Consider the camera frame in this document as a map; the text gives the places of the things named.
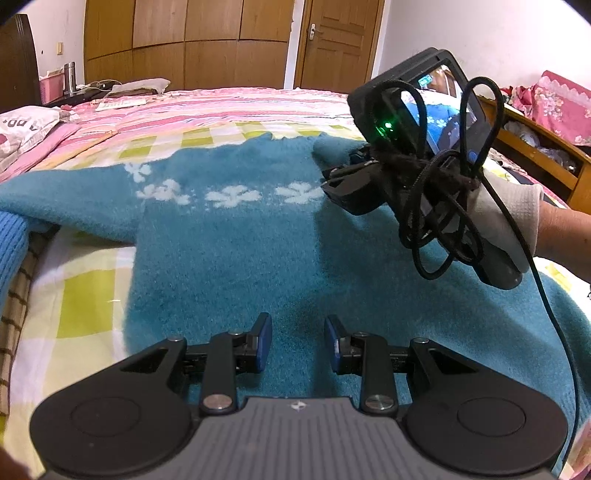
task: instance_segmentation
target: display screen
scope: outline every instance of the display screen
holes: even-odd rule
[[[427,107],[427,141],[434,153],[452,148],[460,140],[460,102],[462,89],[446,65],[441,65],[416,83]],[[418,123],[418,109],[414,98],[402,92],[402,101]],[[467,127],[476,122],[468,107]]]

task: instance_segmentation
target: pink bedsheet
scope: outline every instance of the pink bedsheet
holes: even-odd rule
[[[591,90],[553,72],[513,93],[513,106],[573,145],[591,145]]]
[[[336,123],[353,126],[346,95],[316,90],[275,90],[269,88],[224,88],[184,90],[142,97],[146,105],[96,112],[102,99],[74,107],[72,121],[80,129],[64,141],[46,159],[68,158],[85,145],[100,139],[128,141],[138,136],[175,130],[178,127],[202,127],[220,121],[286,121]]]

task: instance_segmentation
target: pink floral fabric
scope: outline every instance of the pink floral fabric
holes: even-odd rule
[[[530,88],[518,87],[513,106],[573,145],[591,145],[591,90],[546,71]]]

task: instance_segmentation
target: pink storage box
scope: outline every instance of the pink storage box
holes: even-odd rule
[[[56,73],[39,81],[41,104],[45,105],[64,94],[64,73]]]

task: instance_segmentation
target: gray gripper plate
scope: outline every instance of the gray gripper plate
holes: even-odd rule
[[[470,479],[416,452],[398,424],[361,414],[348,398],[250,398],[203,420],[173,459],[138,480]],[[519,477],[553,480],[549,472]],[[62,480],[48,473],[43,480]]]

